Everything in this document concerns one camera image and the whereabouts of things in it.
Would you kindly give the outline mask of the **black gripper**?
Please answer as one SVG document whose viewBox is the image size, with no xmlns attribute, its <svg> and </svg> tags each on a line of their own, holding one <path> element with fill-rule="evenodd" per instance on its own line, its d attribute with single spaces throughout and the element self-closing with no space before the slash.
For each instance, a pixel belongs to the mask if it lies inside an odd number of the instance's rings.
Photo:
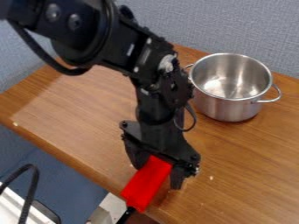
<svg viewBox="0 0 299 224">
<path fill-rule="evenodd" d="M 125 120 L 119 128 L 123 130 L 126 154 L 133 166 L 141 170 L 151 155 L 174 164 L 171 188 L 181 190 L 183 181 L 199 172 L 202 156 L 189 144 L 174 122 L 149 125 L 145 122 Z"/>
</svg>

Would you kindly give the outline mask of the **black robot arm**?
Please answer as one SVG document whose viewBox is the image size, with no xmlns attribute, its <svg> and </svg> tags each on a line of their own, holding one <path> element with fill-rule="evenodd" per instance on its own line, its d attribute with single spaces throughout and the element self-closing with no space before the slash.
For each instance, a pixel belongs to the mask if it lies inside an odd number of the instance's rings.
<svg viewBox="0 0 299 224">
<path fill-rule="evenodd" d="M 119 124 L 126 153 L 137 169 L 151 156 L 170 163 L 179 190 L 198 174 L 202 155 L 183 136 L 194 85 L 174 45 L 114 0 L 0 0 L 0 20 L 58 72 L 78 76 L 101 65 L 130 78 L 137 119 Z"/>
</svg>

